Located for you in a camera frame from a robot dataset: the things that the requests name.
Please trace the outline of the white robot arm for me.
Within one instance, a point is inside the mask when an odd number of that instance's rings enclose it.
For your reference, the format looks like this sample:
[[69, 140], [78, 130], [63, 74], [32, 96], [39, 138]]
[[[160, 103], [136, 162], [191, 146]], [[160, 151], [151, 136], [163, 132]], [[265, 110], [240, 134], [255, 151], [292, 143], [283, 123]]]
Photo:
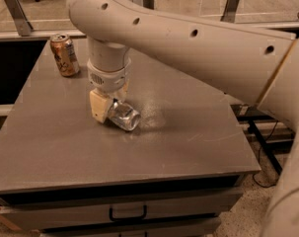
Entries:
[[283, 122], [296, 134], [260, 237], [299, 237], [299, 37], [146, 9], [142, 0], [67, 0], [89, 40], [92, 109], [125, 96], [136, 49]]

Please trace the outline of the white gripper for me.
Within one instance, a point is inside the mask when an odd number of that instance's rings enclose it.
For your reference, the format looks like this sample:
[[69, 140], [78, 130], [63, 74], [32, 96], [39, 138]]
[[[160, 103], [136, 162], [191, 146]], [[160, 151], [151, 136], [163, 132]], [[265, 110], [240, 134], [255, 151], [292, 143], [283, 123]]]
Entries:
[[105, 93], [113, 93], [117, 91], [116, 97], [119, 101], [124, 102], [127, 98], [129, 86], [131, 59], [127, 59], [127, 63], [117, 71], [103, 71], [88, 61], [88, 78], [97, 89], [90, 92], [90, 106], [93, 118], [104, 123], [108, 117], [108, 112], [113, 103], [113, 97]]

